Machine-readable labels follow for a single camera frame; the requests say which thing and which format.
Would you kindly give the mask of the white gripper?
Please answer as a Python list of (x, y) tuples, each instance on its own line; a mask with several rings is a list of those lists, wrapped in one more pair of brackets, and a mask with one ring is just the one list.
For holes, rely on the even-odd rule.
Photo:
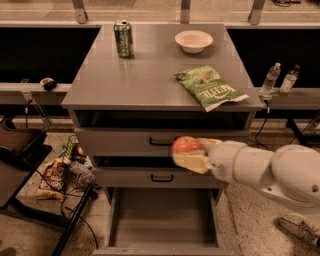
[[(208, 161), (213, 176), (227, 183), (235, 183), (233, 165), (237, 155), (248, 145), (237, 141), (224, 141), (212, 138), (198, 138), (205, 152), (208, 152)], [(204, 154), (173, 154), (174, 163), (182, 168), (198, 174), (208, 171), (207, 157)]]

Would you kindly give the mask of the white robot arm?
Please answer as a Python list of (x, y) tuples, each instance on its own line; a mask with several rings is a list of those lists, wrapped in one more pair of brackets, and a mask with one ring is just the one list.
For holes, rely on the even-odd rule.
[(176, 165), (223, 182), (254, 188), (265, 197), (299, 213), (320, 211), (320, 153), (285, 145), (276, 151), (237, 141), (183, 136), (172, 145)]

